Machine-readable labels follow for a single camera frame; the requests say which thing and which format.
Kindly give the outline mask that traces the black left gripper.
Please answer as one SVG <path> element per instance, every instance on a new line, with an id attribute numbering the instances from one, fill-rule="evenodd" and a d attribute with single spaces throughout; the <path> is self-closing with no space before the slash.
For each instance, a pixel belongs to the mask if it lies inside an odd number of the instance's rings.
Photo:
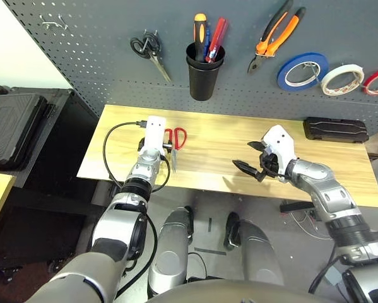
<path id="1" fill-rule="evenodd" d="M 141 151 L 141 149 L 143 148 L 144 143 L 145 143 L 145 139 L 142 138 L 139 142 L 139 151 Z M 163 143 L 163 148 L 166 149 L 167 153 L 171 153 L 172 148 L 173 148 L 172 141 L 169 140 L 167 143 Z"/>

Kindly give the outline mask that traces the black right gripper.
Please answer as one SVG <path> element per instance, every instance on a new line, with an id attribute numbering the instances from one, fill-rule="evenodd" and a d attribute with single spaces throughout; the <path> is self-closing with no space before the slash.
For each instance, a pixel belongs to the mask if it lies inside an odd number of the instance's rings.
<path id="1" fill-rule="evenodd" d="M 248 163 L 241 160 L 233 160 L 232 163 L 241 172 L 254 177 L 258 182 L 262 182 L 266 176 L 276 178 L 282 177 L 285 179 L 285 175 L 279 174 L 278 157 L 274 153 L 268 154 L 265 150 L 265 145 L 260 141 L 250 141 L 247 143 L 251 148 L 262 152 L 259 157 L 260 166 L 262 171 L 259 172 L 256 168 L 251 167 Z"/>

